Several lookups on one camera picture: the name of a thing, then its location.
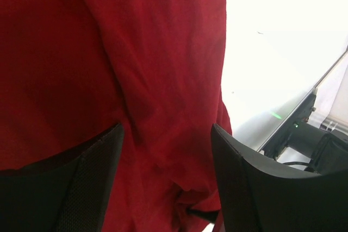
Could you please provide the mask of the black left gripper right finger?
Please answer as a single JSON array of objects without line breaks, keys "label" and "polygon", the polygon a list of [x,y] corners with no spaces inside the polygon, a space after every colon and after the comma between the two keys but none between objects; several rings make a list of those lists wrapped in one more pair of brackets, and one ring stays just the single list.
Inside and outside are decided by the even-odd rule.
[{"label": "black left gripper right finger", "polygon": [[211,129],[226,231],[347,231],[347,170],[316,174],[270,159]]}]

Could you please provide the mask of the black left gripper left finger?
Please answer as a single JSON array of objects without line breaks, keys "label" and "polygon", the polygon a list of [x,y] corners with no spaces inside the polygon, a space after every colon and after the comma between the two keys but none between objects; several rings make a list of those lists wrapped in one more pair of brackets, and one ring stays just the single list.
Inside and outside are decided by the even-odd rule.
[{"label": "black left gripper left finger", "polygon": [[17,170],[1,171],[1,231],[101,231],[124,128]]}]

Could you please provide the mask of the dark red t shirt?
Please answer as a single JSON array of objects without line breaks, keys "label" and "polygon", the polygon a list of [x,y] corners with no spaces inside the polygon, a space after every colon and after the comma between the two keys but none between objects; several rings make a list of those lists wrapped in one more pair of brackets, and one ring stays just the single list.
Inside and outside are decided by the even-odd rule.
[{"label": "dark red t shirt", "polygon": [[1,0],[1,169],[121,123],[103,230],[202,231],[225,43],[226,0]]}]

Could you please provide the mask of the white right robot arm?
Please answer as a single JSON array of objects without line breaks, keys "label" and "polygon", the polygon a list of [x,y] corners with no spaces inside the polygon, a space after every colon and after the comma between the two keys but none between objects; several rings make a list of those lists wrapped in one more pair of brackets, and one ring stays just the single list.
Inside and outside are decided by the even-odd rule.
[{"label": "white right robot arm", "polygon": [[285,144],[310,158],[310,172],[324,175],[347,170],[347,135],[338,130],[299,123],[291,128]]}]

